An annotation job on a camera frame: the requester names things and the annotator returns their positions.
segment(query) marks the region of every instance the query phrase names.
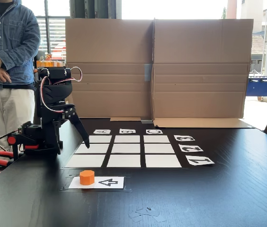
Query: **cardboard box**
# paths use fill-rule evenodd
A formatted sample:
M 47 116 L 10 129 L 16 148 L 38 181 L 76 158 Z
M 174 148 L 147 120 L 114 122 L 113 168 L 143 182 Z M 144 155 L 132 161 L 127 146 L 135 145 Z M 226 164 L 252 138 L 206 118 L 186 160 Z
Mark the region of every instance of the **cardboard box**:
M 247 127 L 237 118 L 243 117 L 252 27 L 248 19 L 66 19 L 68 67 L 84 73 L 73 83 L 77 112 L 152 116 L 164 127 Z
M 151 79 L 155 125 L 187 127 L 186 118 L 242 118 L 252 28 L 252 20 L 155 20 Z M 216 125 L 215 120 L 205 121 L 189 120 L 195 127 Z M 225 125 L 241 124 L 230 119 Z

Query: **white paper square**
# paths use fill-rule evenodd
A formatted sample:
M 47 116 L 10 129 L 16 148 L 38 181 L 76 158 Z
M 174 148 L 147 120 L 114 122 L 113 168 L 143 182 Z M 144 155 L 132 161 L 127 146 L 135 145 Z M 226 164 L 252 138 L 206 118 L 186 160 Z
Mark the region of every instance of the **white paper square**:
M 214 164 L 214 162 L 211 159 L 209 159 L 208 157 L 204 157 L 204 156 L 186 155 L 186 158 L 187 158 L 188 162 L 193 166 L 202 166 L 202 165 Z
M 195 141 L 192 136 L 174 136 L 177 141 Z
M 101 167 L 105 155 L 73 155 L 66 168 Z
M 162 154 L 174 154 L 174 150 L 170 143 L 146 143 L 145 146 L 145 153 L 162 153 Z
M 110 143 L 112 136 L 89 136 L 90 143 Z
M 94 134 L 110 134 L 111 130 L 109 129 L 97 129 L 94 131 Z
M 162 135 L 146 135 L 144 136 L 145 143 L 170 143 L 168 136 Z
M 141 167 L 140 155 L 111 154 L 107 167 Z
M 162 130 L 159 130 L 159 129 L 147 129 L 146 130 L 146 133 L 147 134 L 162 134 Z
M 180 168 L 176 155 L 145 155 L 146 166 L 149 168 Z
M 120 134 L 132 134 L 136 133 L 134 129 L 120 129 Z
M 115 143 L 112 153 L 140 153 L 141 147 L 139 143 Z
M 109 143 L 91 143 L 88 149 L 85 144 L 81 144 L 75 154 L 105 154 L 108 150 Z
M 200 152 L 203 151 L 202 148 L 199 146 L 193 146 L 193 145 L 181 145 L 179 144 L 180 149 L 182 152 Z
M 115 136 L 115 140 L 114 140 L 114 143 L 139 143 L 139 142 L 140 142 L 139 136 L 134 136 L 134 135 Z

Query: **orange cylinder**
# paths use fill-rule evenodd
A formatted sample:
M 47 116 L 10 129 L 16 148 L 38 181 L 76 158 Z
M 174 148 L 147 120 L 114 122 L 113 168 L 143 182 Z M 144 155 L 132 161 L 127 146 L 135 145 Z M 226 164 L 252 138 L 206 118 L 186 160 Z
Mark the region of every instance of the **orange cylinder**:
M 92 170 L 84 170 L 80 173 L 80 184 L 91 185 L 95 182 L 95 173 Z

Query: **denim shirt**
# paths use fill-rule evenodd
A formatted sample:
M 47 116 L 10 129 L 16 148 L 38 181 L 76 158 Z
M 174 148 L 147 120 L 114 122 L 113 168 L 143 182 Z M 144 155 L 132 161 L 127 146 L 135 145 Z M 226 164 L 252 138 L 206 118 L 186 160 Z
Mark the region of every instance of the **denim shirt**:
M 36 17 L 19 0 L 14 0 L 0 16 L 0 59 L 12 82 L 5 85 L 33 83 L 33 57 L 39 45 L 40 29 Z

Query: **black table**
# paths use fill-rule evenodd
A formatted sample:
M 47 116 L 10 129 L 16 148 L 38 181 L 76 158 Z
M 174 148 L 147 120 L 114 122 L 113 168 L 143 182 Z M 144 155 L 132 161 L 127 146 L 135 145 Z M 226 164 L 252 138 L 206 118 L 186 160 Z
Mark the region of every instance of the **black table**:
M 108 119 L 83 123 L 90 134 L 154 129 Z M 194 137 L 215 164 L 191 166 L 179 157 L 184 168 L 95 168 L 97 176 L 126 177 L 126 190 L 102 192 L 63 189 L 81 171 L 63 168 L 81 139 L 68 122 L 60 132 L 64 149 L 56 160 L 23 156 L 0 174 L 0 226 L 267 227 L 267 135 L 257 129 L 163 129 L 171 144 L 173 135 Z M 137 206 L 167 221 L 143 216 L 134 223 L 128 213 Z

